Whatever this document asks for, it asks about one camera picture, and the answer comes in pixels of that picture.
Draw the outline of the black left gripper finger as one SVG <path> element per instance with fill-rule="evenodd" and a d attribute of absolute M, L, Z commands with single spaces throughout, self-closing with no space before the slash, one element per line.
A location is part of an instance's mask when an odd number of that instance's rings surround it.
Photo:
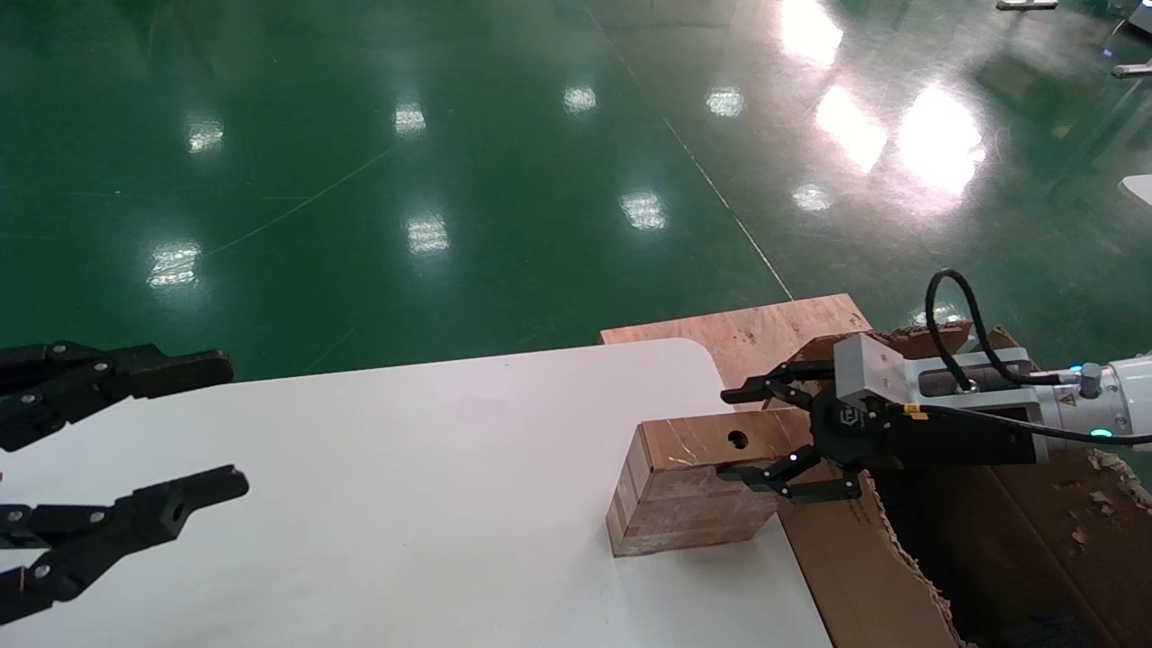
<path fill-rule="evenodd" d="M 78 342 L 1 352 L 1 447 L 13 453 L 65 425 L 132 399 L 156 399 L 230 384 L 222 351 L 170 356 L 146 344 L 111 351 Z"/>
<path fill-rule="evenodd" d="M 40 558 L 1 574 L 1 624 L 77 600 L 118 562 L 179 538 L 194 512 L 247 493 L 247 475 L 222 466 L 136 489 L 108 506 L 3 504 L 3 550 L 38 550 Z"/>

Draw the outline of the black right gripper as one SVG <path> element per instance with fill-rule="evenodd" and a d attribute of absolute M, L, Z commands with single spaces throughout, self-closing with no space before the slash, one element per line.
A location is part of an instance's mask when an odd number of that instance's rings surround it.
<path fill-rule="evenodd" d="M 755 492 L 773 492 L 790 503 L 835 503 L 861 498 L 859 472 L 855 470 L 880 474 L 1024 466 L 1048 459 L 1036 449 L 1032 435 L 1018 427 L 958 414 L 908 414 L 901 404 L 876 398 L 866 398 L 863 406 L 856 407 L 835 395 L 814 399 L 803 389 L 803 384 L 832 380 L 834 376 L 832 360 L 788 361 L 746 378 L 740 387 L 721 391 L 723 404 L 781 401 L 794 409 L 810 410 L 814 446 L 801 446 L 767 467 L 749 464 L 719 468 L 717 477 Z M 824 458 L 848 470 L 839 480 L 794 483 Z"/>

